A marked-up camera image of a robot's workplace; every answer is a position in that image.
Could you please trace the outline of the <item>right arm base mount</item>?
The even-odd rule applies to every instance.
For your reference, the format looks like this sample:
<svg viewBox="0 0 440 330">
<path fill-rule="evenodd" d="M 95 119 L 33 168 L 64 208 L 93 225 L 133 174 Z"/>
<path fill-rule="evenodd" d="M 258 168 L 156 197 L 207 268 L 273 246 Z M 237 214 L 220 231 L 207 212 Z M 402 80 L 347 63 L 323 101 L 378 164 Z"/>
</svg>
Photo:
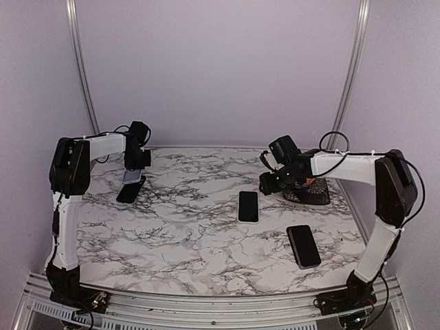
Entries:
<svg viewBox="0 0 440 330">
<path fill-rule="evenodd" d="M 313 301 L 313 305 L 320 310 L 322 316 L 368 306 L 373 307 L 377 302 L 373 292 L 373 281 L 375 279 L 364 282 L 354 272 L 351 272 L 346 281 L 345 289 L 318 294 Z"/>
</svg>

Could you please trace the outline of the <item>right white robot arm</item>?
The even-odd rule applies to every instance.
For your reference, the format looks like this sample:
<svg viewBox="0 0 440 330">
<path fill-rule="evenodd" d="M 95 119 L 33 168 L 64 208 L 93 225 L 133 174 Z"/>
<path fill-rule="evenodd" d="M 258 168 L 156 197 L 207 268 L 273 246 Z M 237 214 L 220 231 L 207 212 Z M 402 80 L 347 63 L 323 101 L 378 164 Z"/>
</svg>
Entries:
<svg viewBox="0 0 440 330">
<path fill-rule="evenodd" d="M 260 176 L 264 195 L 294 186 L 300 179 L 332 178 L 375 187 L 375 225 L 360 262 L 353 271 L 363 283 L 379 273 L 417 199 L 410 164 L 399 149 L 385 153 L 330 152 L 311 149 L 292 157 L 263 151 L 260 160 L 268 171 Z"/>
</svg>

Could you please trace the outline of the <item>lavender phone case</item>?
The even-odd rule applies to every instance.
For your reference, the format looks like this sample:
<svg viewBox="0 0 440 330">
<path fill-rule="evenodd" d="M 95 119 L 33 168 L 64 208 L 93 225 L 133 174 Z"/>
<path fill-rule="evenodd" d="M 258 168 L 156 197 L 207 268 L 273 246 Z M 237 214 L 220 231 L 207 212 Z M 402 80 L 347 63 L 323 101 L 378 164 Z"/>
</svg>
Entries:
<svg viewBox="0 0 440 330">
<path fill-rule="evenodd" d="M 122 183 L 124 185 L 138 183 L 141 180 L 142 171 L 140 169 L 125 170 Z"/>
</svg>

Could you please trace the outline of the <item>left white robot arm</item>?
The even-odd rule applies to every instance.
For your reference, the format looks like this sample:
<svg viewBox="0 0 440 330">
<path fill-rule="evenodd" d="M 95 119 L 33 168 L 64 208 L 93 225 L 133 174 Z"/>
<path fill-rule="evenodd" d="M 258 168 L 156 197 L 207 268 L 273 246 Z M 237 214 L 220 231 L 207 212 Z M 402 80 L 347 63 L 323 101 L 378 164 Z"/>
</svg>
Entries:
<svg viewBox="0 0 440 330">
<path fill-rule="evenodd" d="M 63 137 L 58 141 L 49 181 L 54 193 L 52 222 L 52 254 L 47 265 L 59 270 L 78 268 L 76 228 L 78 211 L 90 185 L 91 163 L 102 157 L 124 154 L 125 174 L 117 200 L 131 204 L 135 201 L 145 176 L 142 170 L 151 165 L 151 152 L 144 149 L 151 130 L 110 132 L 91 137 Z"/>
</svg>

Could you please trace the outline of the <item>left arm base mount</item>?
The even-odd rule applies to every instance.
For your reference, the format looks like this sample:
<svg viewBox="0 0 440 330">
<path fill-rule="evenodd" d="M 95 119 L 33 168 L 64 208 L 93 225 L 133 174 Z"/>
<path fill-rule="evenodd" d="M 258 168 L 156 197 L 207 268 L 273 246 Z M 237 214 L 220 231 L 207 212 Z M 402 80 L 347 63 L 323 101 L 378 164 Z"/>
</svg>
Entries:
<svg viewBox="0 0 440 330">
<path fill-rule="evenodd" d="M 50 300 L 84 312 L 104 314 L 109 303 L 109 292 L 83 287 L 80 284 L 80 267 L 71 270 L 48 265 L 46 277 L 52 287 Z"/>
</svg>

